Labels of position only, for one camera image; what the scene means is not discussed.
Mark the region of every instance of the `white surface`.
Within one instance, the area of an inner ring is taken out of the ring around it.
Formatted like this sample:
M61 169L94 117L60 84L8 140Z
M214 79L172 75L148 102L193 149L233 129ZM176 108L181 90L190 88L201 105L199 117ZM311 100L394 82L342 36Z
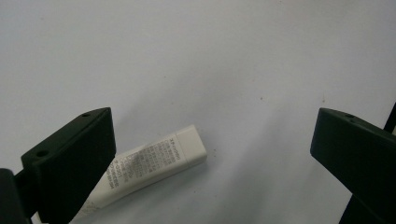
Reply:
M118 152L193 123L208 159L78 224L337 223L318 109L383 127L395 40L390 0L2 1L0 164L111 106Z

